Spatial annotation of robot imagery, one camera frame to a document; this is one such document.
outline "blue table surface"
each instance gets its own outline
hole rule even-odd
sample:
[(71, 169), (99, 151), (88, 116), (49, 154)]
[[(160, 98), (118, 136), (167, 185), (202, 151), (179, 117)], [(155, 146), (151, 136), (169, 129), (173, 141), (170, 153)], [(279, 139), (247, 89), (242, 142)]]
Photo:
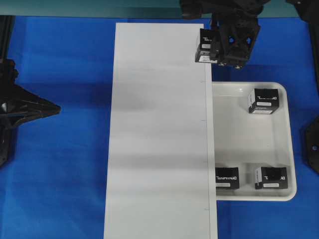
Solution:
[[(16, 18), (9, 58), (17, 83), (62, 112), (17, 130), (0, 169), (0, 239), (103, 238), (115, 23), (208, 21)], [(248, 65), (214, 66), (213, 77), (286, 88), (298, 191), (288, 202), (218, 201), (219, 238), (318, 239), (319, 175), (306, 164), (302, 130), (319, 114), (308, 26), (298, 18), (260, 25)]]

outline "black metal frame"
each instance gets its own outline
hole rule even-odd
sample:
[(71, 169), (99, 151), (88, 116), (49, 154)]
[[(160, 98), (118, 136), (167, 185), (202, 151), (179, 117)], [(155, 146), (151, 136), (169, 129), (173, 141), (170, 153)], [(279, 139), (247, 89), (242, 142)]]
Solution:
[(0, 16), (0, 166), (8, 160), (14, 128), (61, 110), (15, 84), (18, 71), (14, 61), (7, 59), (13, 22), (13, 16)]

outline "robotic arm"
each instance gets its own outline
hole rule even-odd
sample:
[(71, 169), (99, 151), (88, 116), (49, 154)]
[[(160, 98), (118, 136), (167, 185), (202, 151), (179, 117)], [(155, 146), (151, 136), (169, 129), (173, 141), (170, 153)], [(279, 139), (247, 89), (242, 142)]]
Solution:
[[(209, 58), (220, 66), (241, 69), (249, 60), (260, 25), (257, 16), (270, 0), (180, 0), (184, 19), (211, 13)], [(293, 4), (302, 20), (319, 23), (319, 1), (286, 0)]]

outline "black box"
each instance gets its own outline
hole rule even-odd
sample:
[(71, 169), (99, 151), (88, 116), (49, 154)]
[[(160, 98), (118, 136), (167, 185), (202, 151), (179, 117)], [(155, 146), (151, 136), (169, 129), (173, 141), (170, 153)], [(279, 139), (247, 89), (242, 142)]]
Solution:
[(216, 188), (238, 189), (238, 168), (215, 168)]
[(203, 62), (203, 63), (217, 63), (215, 60), (211, 60), (209, 58), (210, 54), (210, 44), (212, 42), (214, 36), (213, 30), (208, 29), (200, 29), (199, 37), (197, 39), (197, 52), (195, 55), (195, 62)]
[(272, 114), (279, 108), (278, 89), (253, 89), (248, 96), (249, 113)]
[(262, 188), (288, 188), (287, 168), (257, 168), (255, 171), (255, 189)]

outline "tray rim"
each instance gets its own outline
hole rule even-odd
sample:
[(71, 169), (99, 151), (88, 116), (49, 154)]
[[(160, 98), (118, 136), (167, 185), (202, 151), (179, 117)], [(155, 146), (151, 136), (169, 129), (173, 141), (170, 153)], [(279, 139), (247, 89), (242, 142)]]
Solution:
[(254, 87), (255, 85), (261, 85), (261, 86), (275, 86), (275, 88), (278, 88), (282, 91), (284, 98), (283, 103), (284, 107), (283, 109), (286, 111), (286, 115), (288, 116), (287, 121), (287, 130), (289, 132), (288, 137), (288, 144), (289, 144), (289, 152), (290, 152), (290, 163), (291, 163), (291, 186), (292, 190), (290, 194), (286, 196), (222, 196), (218, 195), (218, 191), (216, 191), (216, 199), (218, 201), (289, 201), (291, 200), (297, 193), (297, 179), (296, 179), (296, 169), (295, 169), (295, 160), (294, 160), (294, 151), (293, 151), (293, 142), (292, 142), (292, 135), (291, 135), (291, 126), (290, 126), (290, 114), (289, 114), (289, 106), (288, 106), (288, 97), (287, 97), (287, 91), (283, 85), (277, 82), (224, 82), (224, 81), (218, 81), (218, 82), (212, 82), (212, 91), (214, 90), (214, 86), (234, 86), (234, 85), (251, 85)]

